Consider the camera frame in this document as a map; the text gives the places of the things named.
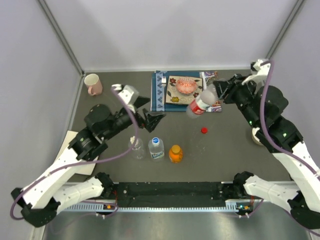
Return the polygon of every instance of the orange bottle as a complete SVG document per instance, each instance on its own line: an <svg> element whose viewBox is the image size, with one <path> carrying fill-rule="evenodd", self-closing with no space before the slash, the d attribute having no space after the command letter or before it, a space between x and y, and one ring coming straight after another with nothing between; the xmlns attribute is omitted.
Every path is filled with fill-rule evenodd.
<svg viewBox="0 0 320 240"><path fill-rule="evenodd" d="M182 152L181 147L179 145L173 145L169 151L169 158L171 162L173 162L174 164L178 164L181 162L183 156L184 153Z"/></svg>

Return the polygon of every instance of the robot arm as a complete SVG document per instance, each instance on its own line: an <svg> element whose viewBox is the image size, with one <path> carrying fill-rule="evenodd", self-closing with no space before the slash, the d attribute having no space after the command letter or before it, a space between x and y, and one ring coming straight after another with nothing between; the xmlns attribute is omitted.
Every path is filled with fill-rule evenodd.
<svg viewBox="0 0 320 240"><path fill-rule="evenodd" d="M268 200L290 212L304 227L318 229L320 228L320 181L314 173L320 171L296 126L281 116L288 105L288 100L278 88L269 86L264 108L265 119L260 119L260 102L264 87L258 90L256 88L257 83L264 82L267 78L269 68L270 64L258 60L251 65L252 75L236 74L230 80L216 81L214 85L219 98L226 104L236 104L248 124L258 129L255 136L282 163L299 189L287 189L252 173L243 172L234 177L233 193L237 197L251 195ZM275 149L261 130L261 121L266 122L269 135L280 148L304 160L314 173L292 156ZM230 189L222 190L222 194L226 194L224 198L234 198L229 193Z"/></svg>
<svg viewBox="0 0 320 240"><path fill-rule="evenodd" d="M147 97L140 97L139 92L132 86L116 84L112 86L133 115L140 128L152 132L164 113L150 113L143 109L144 118L137 109L150 101ZM86 127L81 130L69 143L57 161L55 161L37 180L46 177L30 190L26 191L18 201L22 207L23 218L35 227L49 223L58 213L71 205L94 197L107 198L112 191L113 182L105 173L96 176L78 185L63 188L68 179L75 174L82 165L66 167L54 174L55 169L77 163L93 161L108 148L107 140L111 139L132 124L124 108L112 114L108 106L98 104L94 106L84 118ZM14 199L30 185L15 188L11 195Z"/></svg>

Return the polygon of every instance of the mug handle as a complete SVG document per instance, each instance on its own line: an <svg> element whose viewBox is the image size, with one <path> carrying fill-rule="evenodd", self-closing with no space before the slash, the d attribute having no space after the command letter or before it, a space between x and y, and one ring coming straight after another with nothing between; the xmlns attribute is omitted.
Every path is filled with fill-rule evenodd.
<svg viewBox="0 0 320 240"><path fill-rule="evenodd" d="M90 96L94 96L94 95L96 95L96 93L94 92L94 93L92 93L92 86L90 86L89 88L88 88L88 94L90 95Z"/></svg>

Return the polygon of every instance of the water bottle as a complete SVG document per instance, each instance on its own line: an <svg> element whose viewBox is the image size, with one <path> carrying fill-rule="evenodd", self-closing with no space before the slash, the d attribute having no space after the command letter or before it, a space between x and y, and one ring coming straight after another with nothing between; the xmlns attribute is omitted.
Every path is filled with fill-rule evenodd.
<svg viewBox="0 0 320 240"><path fill-rule="evenodd" d="M189 104L186 108L186 114L188 117L196 119L218 100L216 88L213 84L210 84Z"/></svg>
<svg viewBox="0 0 320 240"><path fill-rule="evenodd" d="M128 143L128 147L129 148L134 143L134 141L135 141L135 136L130 138L130 141ZM146 155L146 151L145 151L145 148L144 148L144 143L142 142L142 140L140 138L137 138L136 142L135 142L135 145L132 148L131 156L134 159L143 159L145 157L145 155Z"/></svg>
<svg viewBox="0 0 320 240"><path fill-rule="evenodd" d="M165 155L164 142L160 138L154 137L149 141L148 146L152 160L160 162Z"/></svg>

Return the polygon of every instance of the fork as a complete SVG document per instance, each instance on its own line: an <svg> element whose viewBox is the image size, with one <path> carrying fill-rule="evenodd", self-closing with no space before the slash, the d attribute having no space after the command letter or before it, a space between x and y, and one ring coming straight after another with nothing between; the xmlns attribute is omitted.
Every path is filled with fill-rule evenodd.
<svg viewBox="0 0 320 240"><path fill-rule="evenodd" d="M165 87L166 87L166 85L167 85L167 78L165 76L163 76L161 78L161 86L163 88L162 104L165 104L165 96L166 96Z"/></svg>

